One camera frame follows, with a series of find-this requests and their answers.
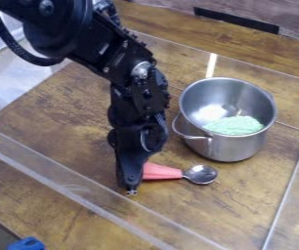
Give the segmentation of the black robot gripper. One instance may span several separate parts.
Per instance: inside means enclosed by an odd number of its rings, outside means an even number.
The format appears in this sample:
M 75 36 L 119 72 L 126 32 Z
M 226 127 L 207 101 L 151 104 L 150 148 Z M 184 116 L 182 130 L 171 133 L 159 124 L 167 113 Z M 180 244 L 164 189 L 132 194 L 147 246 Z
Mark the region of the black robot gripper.
M 112 130 L 108 142 L 116 155 L 118 185 L 136 195 L 150 157 L 162 151 L 168 139 L 166 112 L 139 115 L 132 97 L 111 88 L 108 120 Z

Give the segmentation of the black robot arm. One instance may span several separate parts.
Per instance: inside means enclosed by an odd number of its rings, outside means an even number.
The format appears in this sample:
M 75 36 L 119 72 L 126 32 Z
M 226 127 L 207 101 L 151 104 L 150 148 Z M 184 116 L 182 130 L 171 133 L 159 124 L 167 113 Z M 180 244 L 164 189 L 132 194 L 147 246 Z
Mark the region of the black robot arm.
M 171 95 L 147 44 L 123 27 L 112 0 L 0 0 L 0 37 L 27 62 L 71 60 L 111 82 L 108 142 L 119 186 L 138 192 L 168 139 Z

